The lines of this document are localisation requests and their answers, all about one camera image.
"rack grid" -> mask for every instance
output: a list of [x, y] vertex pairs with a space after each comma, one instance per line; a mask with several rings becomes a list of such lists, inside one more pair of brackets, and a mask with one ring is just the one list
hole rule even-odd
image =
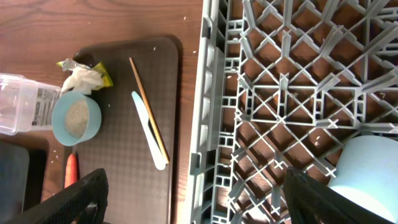
[[348, 140], [396, 140], [397, 19], [388, 0], [205, 0], [190, 223], [289, 222], [286, 167], [327, 184]]

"blue bowl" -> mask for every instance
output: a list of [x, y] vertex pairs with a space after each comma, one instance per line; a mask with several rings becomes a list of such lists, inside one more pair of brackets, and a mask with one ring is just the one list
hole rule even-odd
[[[88, 105], [88, 122], [84, 135], [78, 139], [67, 131], [65, 118], [71, 105], [79, 100], [85, 100]], [[98, 104], [91, 98], [74, 91], [69, 91], [61, 96], [55, 104], [52, 112], [52, 129], [55, 138], [64, 146], [74, 146], [80, 142], [94, 137], [101, 126], [101, 110]]]

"carrot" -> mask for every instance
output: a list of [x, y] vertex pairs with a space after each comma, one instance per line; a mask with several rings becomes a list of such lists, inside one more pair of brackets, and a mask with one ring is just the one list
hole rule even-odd
[[77, 181], [77, 160], [74, 153], [70, 154], [67, 162], [67, 170], [65, 172], [65, 188]]

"bottle label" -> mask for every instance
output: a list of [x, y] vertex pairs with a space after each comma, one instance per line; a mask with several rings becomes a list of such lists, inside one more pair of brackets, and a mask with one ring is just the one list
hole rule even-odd
[[55, 103], [60, 98], [60, 91], [39, 88], [37, 90], [37, 101], [35, 117], [32, 126], [50, 126], [52, 111]]

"wooden chopstick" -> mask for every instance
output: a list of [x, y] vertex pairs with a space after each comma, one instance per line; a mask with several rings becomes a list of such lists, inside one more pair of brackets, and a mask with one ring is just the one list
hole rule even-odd
[[144, 101], [145, 107], [147, 108], [147, 111], [149, 114], [150, 125], [152, 125], [152, 129], [154, 130], [157, 144], [159, 145], [160, 151], [162, 152], [162, 155], [166, 161], [166, 164], [168, 164], [170, 162], [169, 155], [167, 154], [166, 147], [164, 146], [162, 136], [160, 135], [160, 131], [157, 127], [154, 114], [152, 113], [152, 110], [150, 109], [147, 95], [145, 94], [144, 87], [142, 86], [141, 80], [139, 78], [136, 66], [134, 65], [134, 62], [132, 61], [132, 58], [130, 58], [130, 64], [132, 67], [132, 71], [134, 72], [134, 76], [136, 77], [138, 88], [139, 88], [139, 91], [142, 96], [142, 100]]

